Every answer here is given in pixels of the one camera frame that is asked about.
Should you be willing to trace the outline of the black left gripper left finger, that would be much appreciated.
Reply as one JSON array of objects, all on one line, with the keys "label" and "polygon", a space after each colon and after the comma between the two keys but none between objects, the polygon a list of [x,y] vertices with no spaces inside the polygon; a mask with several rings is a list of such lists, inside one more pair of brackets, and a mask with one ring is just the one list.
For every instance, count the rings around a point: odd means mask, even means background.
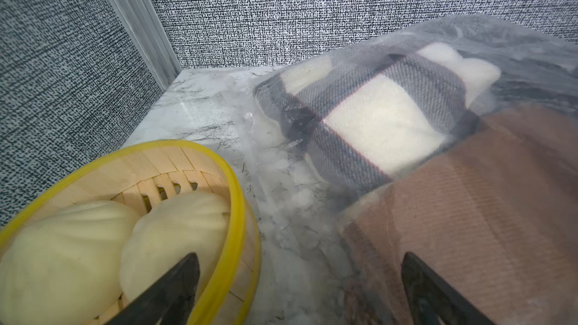
[{"label": "black left gripper left finger", "polygon": [[198,257],[189,253],[108,324],[186,324],[195,306],[199,280]]}]

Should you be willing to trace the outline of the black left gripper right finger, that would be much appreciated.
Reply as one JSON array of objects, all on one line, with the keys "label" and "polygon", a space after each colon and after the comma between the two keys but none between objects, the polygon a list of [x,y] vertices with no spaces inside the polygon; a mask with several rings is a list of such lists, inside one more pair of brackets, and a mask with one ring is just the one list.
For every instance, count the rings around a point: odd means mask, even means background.
[{"label": "black left gripper right finger", "polygon": [[412,252],[404,254],[401,279],[414,324],[494,324]]}]

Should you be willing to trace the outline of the brown striped fringed scarf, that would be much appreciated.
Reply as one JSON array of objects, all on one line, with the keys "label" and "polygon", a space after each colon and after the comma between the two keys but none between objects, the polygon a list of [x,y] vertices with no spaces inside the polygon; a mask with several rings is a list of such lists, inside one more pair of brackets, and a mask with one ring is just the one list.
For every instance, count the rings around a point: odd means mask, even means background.
[{"label": "brown striped fringed scarf", "polygon": [[367,194],[340,233],[399,324],[412,252],[496,324],[577,322],[577,121],[524,105]]}]

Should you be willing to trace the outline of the clear plastic vacuum bag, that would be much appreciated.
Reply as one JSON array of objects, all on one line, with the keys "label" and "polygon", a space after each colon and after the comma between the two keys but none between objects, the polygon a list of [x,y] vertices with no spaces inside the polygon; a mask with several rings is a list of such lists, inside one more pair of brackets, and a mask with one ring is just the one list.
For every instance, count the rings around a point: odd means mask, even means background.
[{"label": "clear plastic vacuum bag", "polygon": [[[412,53],[434,42],[494,64],[501,76],[472,103],[478,121],[468,137],[396,180],[471,137],[483,117],[507,108],[535,105],[577,121],[576,44],[493,17],[429,20],[316,57],[372,46]],[[295,324],[399,324],[370,289],[340,233],[343,216],[355,203],[396,180],[365,194],[324,181],[257,106],[257,85],[299,63],[224,91],[245,152],[275,282],[284,290],[282,308]]]}]

